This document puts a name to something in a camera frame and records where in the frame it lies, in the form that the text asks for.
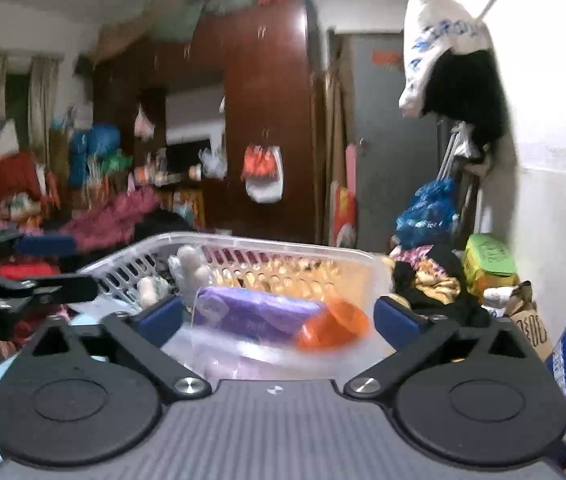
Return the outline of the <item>clear plastic bag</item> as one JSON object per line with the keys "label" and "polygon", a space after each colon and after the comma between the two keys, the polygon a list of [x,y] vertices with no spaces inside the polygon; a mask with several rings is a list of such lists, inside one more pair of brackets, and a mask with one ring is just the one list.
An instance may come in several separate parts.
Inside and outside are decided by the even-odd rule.
{"label": "clear plastic bag", "polygon": [[394,353],[378,333],[340,349],[305,352],[196,326],[180,328],[161,350],[211,385],[222,379],[333,379],[343,385]]}

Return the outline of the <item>purple tissue pack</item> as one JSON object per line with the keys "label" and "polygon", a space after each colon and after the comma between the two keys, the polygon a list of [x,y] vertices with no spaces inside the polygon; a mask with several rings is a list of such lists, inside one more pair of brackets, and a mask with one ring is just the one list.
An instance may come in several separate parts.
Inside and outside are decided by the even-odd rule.
{"label": "purple tissue pack", "polygon": [[209,286],[197,293],[193,324],[248,340],[290,344],[323,309],[321,301]]}

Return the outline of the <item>clear plastic slotted basket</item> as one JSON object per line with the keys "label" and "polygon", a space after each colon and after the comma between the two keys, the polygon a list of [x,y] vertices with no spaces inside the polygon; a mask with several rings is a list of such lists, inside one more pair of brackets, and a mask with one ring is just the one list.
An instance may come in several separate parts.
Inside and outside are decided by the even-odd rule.
{"label": "clear plastic slotted basket", "polygon": [[83,268],[100,293],[74,304],[80,314],[100,320],[112,312],[141,310],[138,281],[156,276],[183,246],[202,251],[217,286],[262,290],[289,297],[339,297],[374,312],[375,301],[390,291],[391,280],[379,258],[354,249],[194,232],[160,234],[130,245]]}

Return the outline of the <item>orange bottle cap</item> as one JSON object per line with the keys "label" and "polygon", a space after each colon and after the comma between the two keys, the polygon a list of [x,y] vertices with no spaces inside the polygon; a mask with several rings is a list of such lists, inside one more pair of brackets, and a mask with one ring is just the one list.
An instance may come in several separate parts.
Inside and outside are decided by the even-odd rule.
{"label": "orange bottle cap", "polygon": [[295,336],[295,346],[304,351],[345,347],[364,338],[371,330],[368,316],[354,304],[330,298],[304,322]]}

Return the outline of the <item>pink floral bedding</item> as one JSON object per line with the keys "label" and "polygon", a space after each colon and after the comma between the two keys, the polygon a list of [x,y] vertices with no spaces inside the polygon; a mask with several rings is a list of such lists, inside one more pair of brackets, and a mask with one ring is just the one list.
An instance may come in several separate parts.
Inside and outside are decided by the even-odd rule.
{"label": "pink floral bedding", "polygon": [[138,188],[116,195],[103,205],[80,212],[59,230],[71,236],[79,252],[92,252],[130,242],[135,225],[157,209],[159,200],[152,188]]}

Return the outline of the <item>green yellow box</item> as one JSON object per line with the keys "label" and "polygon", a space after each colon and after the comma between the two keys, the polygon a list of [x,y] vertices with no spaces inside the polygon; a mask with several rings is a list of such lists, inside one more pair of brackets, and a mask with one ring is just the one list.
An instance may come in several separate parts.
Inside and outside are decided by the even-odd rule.
{"label": "green yellow box", "polygon": [[516,263],[506,245],[491,234],[474,233],[466,243],[463,270],[468,291],[481,297],[488,288],[516,286]]}

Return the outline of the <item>blue plastic bag by door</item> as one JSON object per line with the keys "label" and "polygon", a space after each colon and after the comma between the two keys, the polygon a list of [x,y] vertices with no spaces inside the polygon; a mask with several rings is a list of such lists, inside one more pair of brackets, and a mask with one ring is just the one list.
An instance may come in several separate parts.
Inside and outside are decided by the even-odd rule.
{"label": "blue plastic bag by door", "polygon": [[456,184],[445,178],[428,182],[412,197],[396,220],[396,237],[403,249],[447,243],[458,220]]}

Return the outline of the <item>grey metal door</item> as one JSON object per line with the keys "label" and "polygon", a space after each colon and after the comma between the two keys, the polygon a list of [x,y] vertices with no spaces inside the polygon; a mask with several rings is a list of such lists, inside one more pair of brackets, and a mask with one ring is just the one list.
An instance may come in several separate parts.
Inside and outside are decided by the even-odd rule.
{"label": "grey metal door", "polygon": [[348,38],[353,83],[352,133],[356,144],[358,247],[388,252],[396,220],[414,193],[439,169],[436,118],[405,118],[400,34]]}

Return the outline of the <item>orange white bag on wardrobe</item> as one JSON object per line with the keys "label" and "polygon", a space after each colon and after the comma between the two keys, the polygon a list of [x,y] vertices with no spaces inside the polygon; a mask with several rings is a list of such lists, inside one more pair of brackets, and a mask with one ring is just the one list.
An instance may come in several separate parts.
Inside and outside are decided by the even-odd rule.
{"label": "orange white bag on wardrobe", "polygon": [[283,198],[284,170],[278,146],[249,145],[244,155],[242,181],[248,197],[257,204],[274,204]]}

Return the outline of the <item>dark red wooden wardrobe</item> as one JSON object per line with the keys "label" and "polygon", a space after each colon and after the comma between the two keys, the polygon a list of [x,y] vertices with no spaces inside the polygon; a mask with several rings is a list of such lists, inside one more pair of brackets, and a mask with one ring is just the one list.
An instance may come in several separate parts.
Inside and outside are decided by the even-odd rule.
{"label": "dark red wooden wardrobe", "polygon": [[[299,0],[206,16],[188,44],[140,39],[93,74],[96,122],[116,126],[137,164],[167,143],[167,96],[223,84],[228,173],[202,181],[205,226],[238,236],[320,239],[323,149],[315,131],[312,29]],[[282,152],[283,197],[251,200],[242,180],[251,145]]]}

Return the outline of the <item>black hanging garment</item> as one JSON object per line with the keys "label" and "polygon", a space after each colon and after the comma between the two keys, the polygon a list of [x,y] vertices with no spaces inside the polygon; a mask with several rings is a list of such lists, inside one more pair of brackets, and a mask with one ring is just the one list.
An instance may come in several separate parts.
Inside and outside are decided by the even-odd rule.
{"label": "black hanging garment", "polygon": [[425,87],[422,114],[430,112],[472,126],[470,140],[482,162],[486,157],[484,148],[493,148],[504,135],[506,119],[504,93],[493,51],[443,53]]}

